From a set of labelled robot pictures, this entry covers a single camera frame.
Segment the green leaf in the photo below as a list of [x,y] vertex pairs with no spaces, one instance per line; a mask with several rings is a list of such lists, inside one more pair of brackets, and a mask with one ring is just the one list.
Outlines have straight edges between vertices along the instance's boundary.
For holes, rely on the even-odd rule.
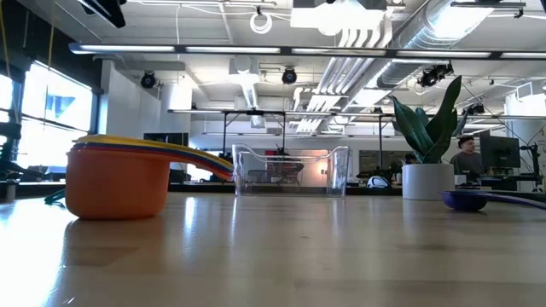
[[398,127],[398,123],[396,122],[396,120],[393,120],[391,123],[392,123],[392,128],[400,132],[400,127]]
[[422,107],[418,107],[418,108],[415,110],[415,114],[417,114],[417,116],[419,117],[419,120],[420,120],[424,125],[427,125],[427,124],[428,124],[428,116],[427,116],[427,113],[425,112],[425,110],[423,110]]
[[467,117],[468,112],[465,112],[462,116],[462,119],[459,119],[459,122],[457,123],[457,127],[455,128],[455,131],[453,131],[453,134],[451,136],[458,136],[462,133],[462,130],[464,129],[464,125],[467,124]]
[[451,135],[457,126],[457,111],[453,111],[442,126],[440,135],[434,146],[425,153],[422,163],[438,163],[451,145]]
[[427,133],[430,136],[433,143],[436,143],[442,133],[442,127],[449,120],[453,107],[455,106],[455,101],[459,97],[461,92],[461,81],[462,76],[455,78],[451,81],[450,85],[445,90],[444,99],[442,100],[442,105],[436,113],[433,119],[427,124]]
[[391,96],[391,99],[394,102],[394,115],[398,128],[408,144],[419,154],[428,152],[434,143],[428,136],[425,125],[412,109],[400,103],[395,96]]

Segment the person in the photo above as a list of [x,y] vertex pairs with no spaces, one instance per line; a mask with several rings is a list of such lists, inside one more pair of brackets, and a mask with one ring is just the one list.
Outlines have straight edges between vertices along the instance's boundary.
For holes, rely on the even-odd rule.
[[404,156],[404,163],[406,165],[408,165],[408,164],[418,164],[419,161],[417,161],[417,157],[413,153],[407,153]]
[[459,139],[461,152],[451,158],[450,163],[455,168],[456,175],[467,175],[468,180],[477,179],[485,174],[485,168],[481,162],[481,154],[476,153],[476,145],[473,136],[463,136]]

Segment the desk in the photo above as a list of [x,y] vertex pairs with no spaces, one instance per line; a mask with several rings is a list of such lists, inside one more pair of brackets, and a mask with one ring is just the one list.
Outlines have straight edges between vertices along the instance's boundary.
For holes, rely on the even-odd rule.
[[537,179],[534,176],[482,176],[481,185],[492,187],[495,190],[517,191],[518,182],[534,182]]
[[388,196],[169,194],[157,218],[106,222],[41,199],[0,208],[0,306],[544,301],[544,211],[514,205],[468,214]]

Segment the security camera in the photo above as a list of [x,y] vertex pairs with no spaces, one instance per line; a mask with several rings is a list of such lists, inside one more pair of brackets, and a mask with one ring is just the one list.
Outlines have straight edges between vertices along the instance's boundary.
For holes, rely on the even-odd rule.
[[424,70],[423,75],[417,80],[417,83],[421,87],[431,87],[445,79],[445,76],[450,73],[453,73],[451,63],[448,65],[435,65],[431,69]]
[[298,75],[292,67],[287,67],[282,74],[282,82],[284,84],[294,84],[298,79]]
[[78,0],[86,14],[98,14],[113,26],[122,28],[125,26],[125,18],[121,12],[121,5],[127,0]]
[[152,89],[156,83],[155,72],[145,72],[144,77],[140,80],[140,85],[144,89]]

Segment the computer monitor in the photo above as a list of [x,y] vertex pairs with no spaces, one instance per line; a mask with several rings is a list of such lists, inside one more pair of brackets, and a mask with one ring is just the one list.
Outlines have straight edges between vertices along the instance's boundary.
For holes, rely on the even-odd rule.
[[512,137],[480,136],[479,151],[484,167],[520,168],[520,140]]

